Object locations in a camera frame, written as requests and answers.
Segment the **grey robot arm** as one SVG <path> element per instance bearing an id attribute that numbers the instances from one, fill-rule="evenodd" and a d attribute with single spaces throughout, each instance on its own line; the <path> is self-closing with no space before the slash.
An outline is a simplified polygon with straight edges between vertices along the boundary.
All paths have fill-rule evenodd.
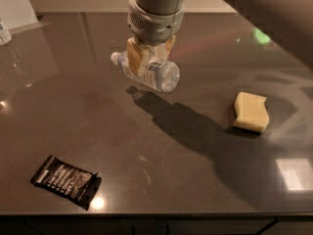
<path id="1" fill-rule="evenodd" d="M 313 0 L 129 0 L 128 25 L 141 44 L 157 46 L 189 13 L 238 13 L 313 68 Z"/>

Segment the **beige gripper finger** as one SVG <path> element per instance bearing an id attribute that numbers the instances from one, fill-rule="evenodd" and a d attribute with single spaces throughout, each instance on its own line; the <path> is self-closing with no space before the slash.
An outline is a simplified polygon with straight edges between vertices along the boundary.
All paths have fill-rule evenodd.
<path id="1" fill-rule="evenodd" d="M 166 61 L 175 43 L 176 36 L 173 35 L 169 40 L 156 47 L 156 57 Z"/>
<path id="2" fill-rule="evenodd" d="M 141 76 L 146 65 L 154 56 L 154 48 L 135 37 L 127 40 L 127 58 L 131 71 L 136 76 Z"/>

